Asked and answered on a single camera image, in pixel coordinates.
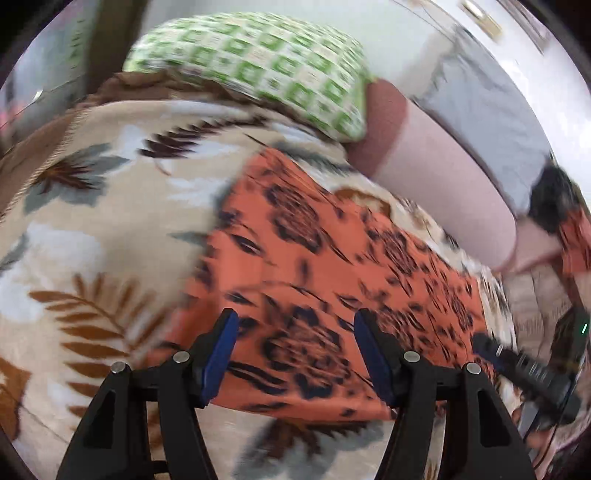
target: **gray fabric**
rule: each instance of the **gray fabric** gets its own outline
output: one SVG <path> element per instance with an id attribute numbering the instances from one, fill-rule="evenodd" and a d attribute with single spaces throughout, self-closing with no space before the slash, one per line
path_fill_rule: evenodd
<path id="1" fill-rule="evenodd" d="M 470 33 L 458 29 L 431 88 L 415 101 L 478 162 L 513 214 L 526 214 L 550 144 L 521 92 Z"/>

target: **orange leopard print fabric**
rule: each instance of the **orange leopard print fabric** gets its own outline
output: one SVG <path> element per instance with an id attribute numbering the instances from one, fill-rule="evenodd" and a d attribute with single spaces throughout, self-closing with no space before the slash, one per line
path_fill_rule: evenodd
<path id="1" fill-rule="evenodd" d="M 270 148 L 226 199 L 165 339 L 188 348 L 225 307 L 241 325 L 213 402 L 236 410 L 308 421 L 390 419 L 353 337 L 353 316 L 363 307 L 432 363 L 475 361 L 492 372 L 471 347 L 473 333 L 486 331 L 476 279 Z"/>

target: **leaf pattern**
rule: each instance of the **leaf pattern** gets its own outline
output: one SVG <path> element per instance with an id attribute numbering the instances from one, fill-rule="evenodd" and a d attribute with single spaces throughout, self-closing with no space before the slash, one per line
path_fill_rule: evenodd
<path id="1" fill-rule="evenodd" d="M 72 290 L 75 293 L 37 290 L 29 292 L 29 297 L 54 313 L 55 320 L 62 324 L 60 330 L 75 339 L 61 342 L 61 346 L 81 361 L 66 362 L 66 365 L 89 381 L 69 382 L 68 386 L 81 395 L 93 397 L 98 390 L 96 382 L 109 374 L 108 364 L 116 359 L 124 359 L 132 367 L 141 364 L 143 359 L 137 352 L 151 341 L 172 308 L 168 305 L 153 308 L 155 293 L 151 290 L 141 293 L 135 278 L 118 282 L 99 273 L 87 282 L 76 273 L 72 276 Z M 69 410 L 81 417 L 86 407 L 70 406 Z"/>
<path id="2" fill-rule="evenodd" d="M 312 152 L 306 148 L 299 147 L 298 145 L 290 144 L 289 142 L 280 141 L 275 143 L 273 147 L 290 157 L 295 162 L 305 163 L 310 167 L 314 167 L 318 171 L 326 171 L 343 176 L 357 173 L 357 170 L 348 163 L 335 163 L 319 153 Z"/>
<path id="3" fill-rule="evenodd" d="M 0 427 L 10 441 L 20 432 L 18 409 L 31 373 L 0 356 Z"/>
<path id="4" fill-rule="evenodd" d="M 180 202 L 185 207 L 213 208 L 232 187 L 231 178 L 202 178 L 193 179 L 169 178 L 167 182 L 175 193 L 167 196 L 168 200 Z"/>
<path id="5" fill-rule="evenodd" d="M 354 408 L 346 408 L 340 413 L 340 416 L 346 419 L 352 415 L 355 415 L 356 412 L 357 410 L 355 410 Z"/>
<path id="6" fill-rule="evenodd" d="M 429 218 L 429 215 L 427 215 L 425 211 L 421 207 L 419 207 L 419 205 L 417 205 L 417 202 L 403 197 L 395 197 L 398 200 L 398 203 L 402 206 L 402 208 L 404 208 L 409 213 L 413 221 L 414 227 L 417 230 L 428 231 L 429 226 L 431 225 L 431 220 Z"/>
<path id="7" fill-rule="evenodd" d="M 228 372 L 235 377 L 246 380 L 269 395 L 282 395 L 287 392 L 287 383 L 284 380 L 273 377 L 253 365 L 231 361 L 228 365 Z"/>
<path id="8" fill-rule="evenodd" d="M 25 214 L 39 210 L 56 198 L 72 205 L 94 207 L 107 189 L 104 174 L 129 162 L 128 158 L 105 155 L 110 148 L 110 144 L 91 145 L 44 170 L 29 188 Z"/>
<path id="9" fill-rule="evenodd" d="M 339 326 L 343 330 L 347 330 L 347 332 L 353 332 L 353 324 L 351 322 L 347 322 L 347 320 L 343 320 L 341 317 L 337 317 L 337 322 L 339 322 Z"/>
<path id="10" fill-rule="evenodd" d="M 244 405 L 241 410 L 250 411 L 253 413 L 269 413 L 270 411 L 277 411 L 281 408 L 289 407 L 288 403 L 283 401 L 274 401 L 268 404 L 256 403 L 250 405 Z"/>
<path id="11" fill-rule="evenodd" d="M 246 459 L 250 461 L 256 459 L 258 463 L 267 460 L 282 460 L 296 445 L 297 440 L 303 443 L 308 458 L 312 458 L 323 453 L 319 439 L 320 434 L 337 440 L 341 436 L 359 435 L 367 428 L 368 424 L 367 421 L 341 421 L 326 424 L 308 423 L 295 419 L 275 419 L 270 422 Z"/>
<path id="12" fill-rule="evenodd" d="M 160 411 L 157 403 L 151 403 L 148 407 L 148 438 L 152 451 L 162 446 L 162 434 L 160 433 Z"/>
<path id="13" fill-rule="evenodd" d="M 29 238 L 26 233 L 18 239 L 16 246 L 10 250 L 3 258 L 0 258 L 0 278 L 18 262 L 27 251 Z"/>
<path id="14" fill-rule="evenodd" d="M 411 302 L 408 304 L 408 308 L 410 308 L 414 312 L 422 312 L 424 310 L 423 306 L 420 303 Z"/>
<path id="15" fill-rule="evenodd" d="M 199 140 L 205 136 L 220 134 L 231 127 L 264 127 L 264 118 L 253 116 L 247 120 L 219 120 L 216 122 L 204 122 L 201 125 L 187 125 L 176 127 L 174 130 L 162 134 L 153 135 L 144 141 L 144 148 L 138 152 L 144 157 L 153 158 L 156 168 L 165 175 L 170 175 L 158 162 L 162 158 L 184 158 Z"/>
<path id="16" fill-rule="evenodd" d="M 305 258 L 302 258 L 300 260 L 299 273 L 300 285 L 302 287 L 305 287 L 306 284 L 310 281 L 310 264 Z"/>
<path id="17" fill-rule="evenodd" d="M 200 265 L 197 268 L 197 273 L 195 274 L 197 280 L 199 280 L 203 285 L 207 287 L 208 291 L 211 291 L 213 288 L 213 276 L 211 269 L 209 268 L 209 264 L 202 260 Z"/>
<path id="18" fill-rule="evenodd" d="M 269 295 L 263 295 L 264 321 L 268 325 L 279 326 L 283 323 L 283 312 L 275 299 Z"/>
<path id="19" fill-rule="evenodd" d="M 234 243 L 237 244 L 238 248 L 240 248 L 240 250 L 242 250 L 244 253 L 255 255 L 257 257 L 263 256 L 265 251 L 252 240 L 240 235 L 231 235 L 230 237 L 232 240 L 234 240 Z"/>
<path id="20" fill-rule="evenodd" d="M 343 304 L 343 306 L 347 307 L 349 310 L 352 310 L 353 312 L 357 312 L 357 310 L 359 310 L 363 306 L 363 303 L 360 300 L 350 295 L 336 294 L 336 298 L 339 302 Z"/>
<path id="21" fill-rule="evenodd" d="M 224 298 L 227 300 L 230 300 L 231 302 L 239 303 L 240 305 L 255 306 L 255 304 L 253 302 L 248 300 L 244 295 L 242 295 L 241 293 L 239 293 L 237 291 L 229 291 L 228 293 L 226 293 L 224 295 Z"/>
<path id="22" fill-rule="evenodd" d="M 425 476 L 423 477 L 424 480 L 436 480 L 438 473 L 438 468 L 436 465 L 433 465 L 433 462 L 429 460 L 427 462 L 427 468 L 425 471 Z"/>
<path id="23" fill-rule="evenodd" d="M 339 248 L 336 246 L 335 241 L 332 239 L 332 237 L 328 234 L 328 232 L 326 232 L 326 230 L 322 230 L 322 233 L 324 234 L 324 238 L 326 239 L 326 243 L 328 244 L 328 246 L 330 247 L 330 249 L 341 259 L 346 261 L 348 264 L 352 265 L 351 261 L 345 256 L 345 254 L 339 250 Z"/>
<path id="24" fill-rule="evenodd" d="M 240 317 L 240 324 L 238 326 L 238 338 L 244 338 L 254 329 L 259 327 L 259 322 L 252 317 Z"/>
<path id="25" fill-rule="evenodd" d="M 171 237 L 176 238 L 177 240 L 181 240 L 183 242 L 187 242 L 188 244 L 198 245 L 200 247 L 205 247 L 207 244 L 207 234 L 201 232 L 194 232 L 194 231 L 187 231 L 187 232 L 176 232 L 170 233 Z"/>

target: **white wall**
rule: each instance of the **white wall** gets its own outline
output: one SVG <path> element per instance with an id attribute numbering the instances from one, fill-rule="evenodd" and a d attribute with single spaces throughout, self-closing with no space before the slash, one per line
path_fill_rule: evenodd
<path id="1" fill-rule="evenodd" d="M 87 49 L 98 6 L 98 0 L 72 2 L 18 59 L 11 72 L 12 105 L 5 101 L 6 84 L 0 89 L 0 137 L 6 147 L 63 113 L 86 93 Z M 22 110 L 39 90 L 43 90 L 42 97 Z M 1 128 L 17 112 L 21 113 L 12 125 Z"/>
<path id="2" fill-rule="evenodd" d="M 407 96 L 424 91 L 439 57 L 452 46 L 445 35 L 451 38 L 454 22 L 447 15 L 437 18 L 441 29 L 422 9 L 427 20 L 389 0 L 154 0 L 142 32 L 170 18 L 238 11 L 289 15 L 343 30 L 363 44 L 371 72 Z"/>
<path id="3" fill-rule="evenodd" d="M 466 27 L 496 58 L 536 114 L 558 163 L 591 205 L 591 95 L 583 77 L 555 38 L 540 53 L 496 0 L 475 0 L 503 28 L 493 42 L 459 8 L 459 0 L 433 0 Z"/>

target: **pink cushion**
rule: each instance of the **pink cushion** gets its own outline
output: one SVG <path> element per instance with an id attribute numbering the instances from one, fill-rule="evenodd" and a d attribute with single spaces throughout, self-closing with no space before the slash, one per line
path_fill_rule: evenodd
<path id="1" fill-rule="evenodd" d="M 509 261 L 511 211 L 472 157 L 392 84 L 369 90 L 368 136 L 348 152 L 362 173 L 425 208 L 469 255 L 492 269 Z"/>
<path id="2" fill-rule="evenodd" d="M 517 244 L 503 274 L 519 273 L 546 262 L 562 253 L 562 244 L 556 235 L 542 230 L 531 218 L 517 220 Z"/>

